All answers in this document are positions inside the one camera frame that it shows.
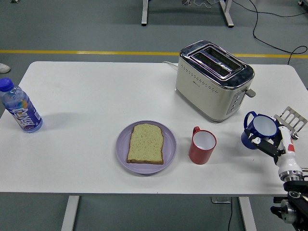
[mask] blue mug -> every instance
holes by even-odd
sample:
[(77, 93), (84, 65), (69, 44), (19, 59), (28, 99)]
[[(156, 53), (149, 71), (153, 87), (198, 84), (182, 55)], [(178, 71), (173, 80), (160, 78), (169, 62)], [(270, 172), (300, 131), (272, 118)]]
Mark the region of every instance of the blue mug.
[[(248, 123), (249, 116), (252, 115), (254, 118)], [(250, 132), (257, 136), (254, 143), (261, 142), (264, 138), (273, 138), (278, 133), (278, 124), (269, 116), (263, 114), (256, 114), (255, 112), (249, 112), (244, 119), (244, 129), (250, 130)], [(243, 132), (241, 135), (243, 145), (249, 149), (257, 149), (247, 137), (246, 133)]]

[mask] red mug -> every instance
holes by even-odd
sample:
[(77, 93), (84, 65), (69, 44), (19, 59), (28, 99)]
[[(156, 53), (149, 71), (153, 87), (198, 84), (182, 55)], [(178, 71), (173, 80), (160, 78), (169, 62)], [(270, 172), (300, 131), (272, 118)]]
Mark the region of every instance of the red mug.
[(217, 144), (216, 137), (212, 132), (201, 130), (199, 127), (193, 128), (192, 136), (188, 156), (195, 164), (205, 164)]

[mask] bread slice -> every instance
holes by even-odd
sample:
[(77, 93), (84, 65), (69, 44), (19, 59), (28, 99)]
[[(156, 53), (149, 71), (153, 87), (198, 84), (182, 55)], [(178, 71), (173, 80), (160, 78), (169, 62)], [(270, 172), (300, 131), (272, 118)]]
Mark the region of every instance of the bread slice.
[(127, 163), (162, 165), (164, 136), (160, 127), (153, 124), (134, 126), (129, 141)]

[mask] table leg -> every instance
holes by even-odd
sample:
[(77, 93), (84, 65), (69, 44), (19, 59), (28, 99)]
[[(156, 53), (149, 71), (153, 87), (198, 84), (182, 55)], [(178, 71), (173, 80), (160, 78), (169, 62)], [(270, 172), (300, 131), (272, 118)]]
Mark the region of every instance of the table leg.
[(231, 7), (232, 0), (227, 0), (226, 3), (224, 0), (219, 0), (220, 6), (222, 8), (223, 14), (225, 15), (228, 27), (234, 27), (229, 10)]
[(73, 231), (79, 196), (69, 196), (61, 231)]
[(245, 230), (257, 231), (254, 215), (251, 210), (249, 197), (239, 197)]
[(146, 26), (146, 24), (147, 24), (148, 3), (149, 3), (149, 0), (143, 0), (143, 10), (142, 10), (142, 19), (141, 19), (141, 25), (142, 26)]

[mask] purple plate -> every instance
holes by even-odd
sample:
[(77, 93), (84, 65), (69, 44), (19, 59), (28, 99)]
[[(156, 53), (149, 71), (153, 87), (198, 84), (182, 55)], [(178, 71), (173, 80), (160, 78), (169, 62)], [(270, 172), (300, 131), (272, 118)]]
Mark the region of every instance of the purple plate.
[[(138, 124), (153, 124), (161, 128), (164, 136), (164, 146), (163, 146), (163, 165), (152, 165), (152, 164), (135, 164), (135, 163), (127, 163), (126, 158), (129, 150), (129, 141), (130, 136), (133, 131), (133, 127)], [(143, 120), (135, 122), (131, 125), (128, 125), (126, 128), (121, 131), (120, 135), (116, 140), (116, 155), (121, 164), (127, 169), (141, 174), (152, 174), (156, 173), (160, 170), (163, 170), (167, 166), (169, 166), (172, 160), (175, 157), (175, 153), (177, 151), (177, 141), (173, 133), (163, 124), (160, 124), (155, 121)]]

